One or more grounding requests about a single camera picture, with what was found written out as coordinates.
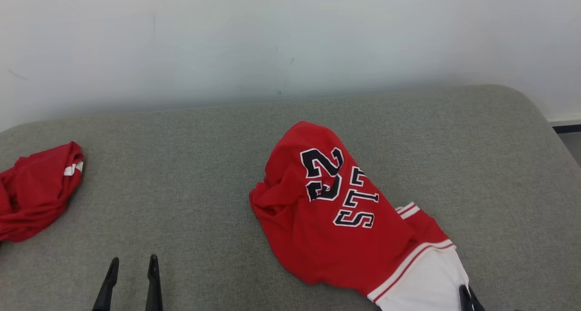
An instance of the gray cushion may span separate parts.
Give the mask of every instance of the gray cushion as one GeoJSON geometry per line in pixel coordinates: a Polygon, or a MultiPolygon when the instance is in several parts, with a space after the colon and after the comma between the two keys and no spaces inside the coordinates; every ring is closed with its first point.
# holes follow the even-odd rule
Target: gray cushion
{"type": "Polygon", "coordinates": [[[371,310],[307,286],[271,253],[247,195],[294,123],[334,130],[392,205],[415,201],[458,246],[487,310],[581,305],[581,169],[503,86],[86,116],[0,133],[0,170],[76,141],[83,182],[52,226],[0,248],[0,310],[93,306],[120,258],[113,311],[143,309],[149,255],[178,310],[371,310]]]}

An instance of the white wall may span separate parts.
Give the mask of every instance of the white wall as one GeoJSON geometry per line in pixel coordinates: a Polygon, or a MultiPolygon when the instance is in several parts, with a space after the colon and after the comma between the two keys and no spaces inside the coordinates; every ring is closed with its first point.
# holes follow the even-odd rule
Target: white wall
{"type": "Polygon", "coordinates": [[[581,0],[0,0],[0,130],[497,83],[581,119],[581,0]]]}

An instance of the white stripe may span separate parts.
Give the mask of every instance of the white stripe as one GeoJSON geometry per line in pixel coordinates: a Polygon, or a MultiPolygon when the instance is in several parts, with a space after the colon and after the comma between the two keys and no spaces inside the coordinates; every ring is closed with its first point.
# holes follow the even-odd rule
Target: white stripe
{"type": "Polygon", "coordinates": [[[83,162],[79,161],[79,163],[73,163],[71,166],[65,168],[63,176],[72,176],[75,169],[79,169],[79,171],[83,172],[83,162]]]}
{"type": "Polygon", "coordinates": [[[409,204],[408,204],[407,206],[399,206],[399,207],[397,207],[397,208],[396,208],[396,211],[397,211],[398,213],[401,213],[403,210],[405,210],[405,209],[407,209],[407,208],[411,207],[412,205],[414,205],[414,203],[413,203],[413,202],[409,202],[409,204]]]}
{"type": "Polygon", "coordinates": [[[367,295],[367,298],[369,298],[371,301],[373,301],[374,299],[376,299],[380,294],[382,294],[388,287],[390,287],[392,284],[394,284],[394,282],[396,280],[398,280],[399,276],[404,272],[404,270],[407,268],[407,266],[412,262],[417,262],[417,260],[419,259],[419,257],[417,259],[414,260],[414,258],[416,257],[416,255],[418,255],[424,248],[426,247],[431,247],[431,248],[435,248],[435,249],[442,249],[443,247],[446,247],[448,245],[452,244],[452,241],[450,241],[450,239],[446,239],[446,241],[440,242],[440,243],[421,243],[420,245],[418,245],[418,247],[416,247],[405,259],[404,261],[402,261],[399,265],[399,267],[396,269],[396,271],[394,271],[394,273],[389,276],[389,278],[384,281],[383,284],[381,284],[380,286],[378,286],[377,288],[375,288],[375,290],[373,290],[371,293],[369,293],[367,295]]]}
{"type": "Polygon", "coordinates": [[[408,218],[409,216],[413,216],[416,212],[419,211],[418,206],[414,206],[413,208],[407,210],[406,212],[400,214],[402,219],[408,218]]]}
{"type": "Polygon", "coordinates": [[[83,172],[83,162],[79,161],[77,166],[75,166],[75,169],[79,169],[79,171],[83,172]]]}

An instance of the basketball jersey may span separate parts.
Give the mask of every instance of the basketball jersey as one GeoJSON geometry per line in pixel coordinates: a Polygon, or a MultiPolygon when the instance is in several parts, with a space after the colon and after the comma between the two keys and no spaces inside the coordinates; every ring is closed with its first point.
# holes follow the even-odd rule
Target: basketball jersey
{"type": "Polygon", "coordinates": [[[250,193],[251,207],[292,274],[309,284],[353,288],[384,310],[427,307],[429,301],[417,304],[425,300],[418,293],[446,290],[442,296],[451,300],[440,305],[459,310],[458,287],[468,279],[455,246],[417,206],[392,208],[330,129],[294,125],[265,173],[250,193]],[[459,273],[453,279],[451,269],[459,273]],[[430,284],[438,287],[423,287],[430,284]]]}
{"type": "Polygon", "coordinates": [[[81,181],[83,159],[70,142],[20,157],[1,172],[0,241],[25,241],[50,226],[81,181]]]}

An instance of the crumpled red cloth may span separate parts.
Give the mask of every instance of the crumpled red cloth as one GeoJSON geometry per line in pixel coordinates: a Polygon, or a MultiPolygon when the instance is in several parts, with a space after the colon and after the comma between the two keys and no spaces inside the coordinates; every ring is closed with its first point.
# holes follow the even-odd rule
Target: crumpled red cloth
{"type": "Polygon", "coordinates": [[[83,159],[70,142],[20,157],[0,173],[0,241],[21,242],[50,226],[81,181],[83,159]]]}

